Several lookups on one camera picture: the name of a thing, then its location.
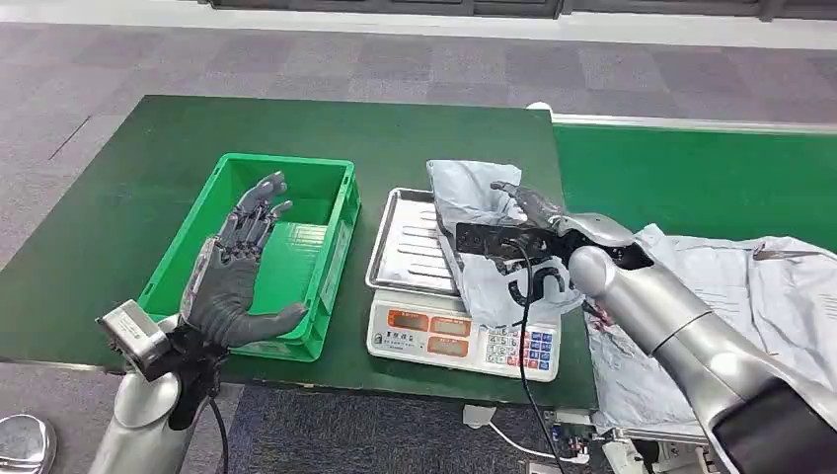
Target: silver robotic arm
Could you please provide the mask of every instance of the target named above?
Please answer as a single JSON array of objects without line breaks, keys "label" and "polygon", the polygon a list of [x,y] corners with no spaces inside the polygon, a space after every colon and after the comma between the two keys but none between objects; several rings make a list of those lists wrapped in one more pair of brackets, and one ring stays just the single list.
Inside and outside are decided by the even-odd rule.
[{"label": "silver robotic arm", "polygon": [[837,394],[753,346],[609,217],[493,188],[517,200],[529,228],[459,224],[457,250],[520,258],[504,244],[517,239],[529,255],[562,258],[576,287],[671,376],[727,472],[837,472]]},{"label": "silver robotic arm", "polygon": [[131,363],[91,474],[180,472],[197,418],[219,389],[228,348],[293,330],[307,309],[251,316],[267,239],[290,201],[271,206],[287,185],[271,174],[247,191],[219,232],[201,247],[178,314],[158,324],[129,300],[97,321]]}]

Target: green table surface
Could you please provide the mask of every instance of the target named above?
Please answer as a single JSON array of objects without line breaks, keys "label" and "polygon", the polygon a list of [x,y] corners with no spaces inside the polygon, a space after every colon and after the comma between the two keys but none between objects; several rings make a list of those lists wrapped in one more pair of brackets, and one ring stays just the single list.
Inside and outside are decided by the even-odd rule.
[{"label": "green table surface", "polygon": [[[512,163],[561,199],[550,118],[524,110],[146,97],[0,273],[0,357],[119,369],[94,319],[139,295],[227,152],[351,160],[362,209],[321,358],[233,356],[225,379],[525,403],[515,379],[370,356],[363,278],[387,193],[428,189],[428,159]],[[595,408],[583,322],[564,323],[559,376],[532,391]]]},{"label": "green table surface", "polygon": [[672,235],[792,235],[837,251],[835,132],[559,123],[555,136],[574,212],[635,231],[655,222]]}]

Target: scale display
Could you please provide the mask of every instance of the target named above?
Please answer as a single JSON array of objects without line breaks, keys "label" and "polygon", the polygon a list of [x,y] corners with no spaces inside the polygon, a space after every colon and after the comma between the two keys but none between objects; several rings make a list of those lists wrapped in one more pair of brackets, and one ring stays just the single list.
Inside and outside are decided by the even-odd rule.
[{"label": "scale display", "polygon": [[517,378],[522,339],[527,378],[551,381],[558,373],[561,327],[537,324],[528,329],[521,338],[513,328],[481,328],[441,300],[378,290],[366,347],[373,356]]}]

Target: black cable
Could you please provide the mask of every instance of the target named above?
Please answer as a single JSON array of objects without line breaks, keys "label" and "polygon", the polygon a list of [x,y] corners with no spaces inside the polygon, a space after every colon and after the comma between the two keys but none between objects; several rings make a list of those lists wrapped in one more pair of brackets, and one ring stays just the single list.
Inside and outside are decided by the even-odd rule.
[{"label": "black cable", "polygon": [[555,7],[555,20],[561,17],[562,12],[564,12],[564,0],[558,0],[558,5]]},{"label": "black cable", "polygon": [[550,452],[552,452],[552,455],[555,456],[555,464],[558,466],[558,470],[564,474],[564,468],[561,467],[561,458],[558,455],[558,450],[555,448],[555,444],[552,441],[549,430],[547,430],[547,426],[544,423],[544,417],[541,416],[541,412],[538,410],[538,404],[535,403],[535,398],[532,397],[532,392],[529,390],[529,382],[526,380],[526,370],[523,366],[523,359],[525,358],[523,342],[526,340],[526,323],[529,322],[529,305],[532,304],[532,286],[535,285],[535,276],[534,272],[532,272],[532,262],[529,260],[529,255],[526,254],[526,249],[520,245],[519,242],[514,240],[507,240],[506,242],[517,247],[517,250],[519,250],[523,255],[523,261],[526,263],[526,273],[528,277],[528,282],[526,283],[526,302],[523,304],[523,319],[520,320],[520,346],[517,354],[518,367],[520,367],[520,381],[523,382],[523,390],[526,391],[526,396],[529,398],[529,404],[532,406],[532,411],[535,412],[535,418],[538,419],[541,431],[544,432],[544,439],[550,447]]},{"label": "black cable", "polygon": [[215,420],[218,422],[218,429],[221,431],[221,465],[223,474],[228,474],[230,468],[230,444],[227,440],[227,429],[224,427],[224,418],[221,416],[221,411],[218,410],[218,404],[215,403],[214,398],[209,399],[209,407],[212,408],[212,413],[215,414]]}]

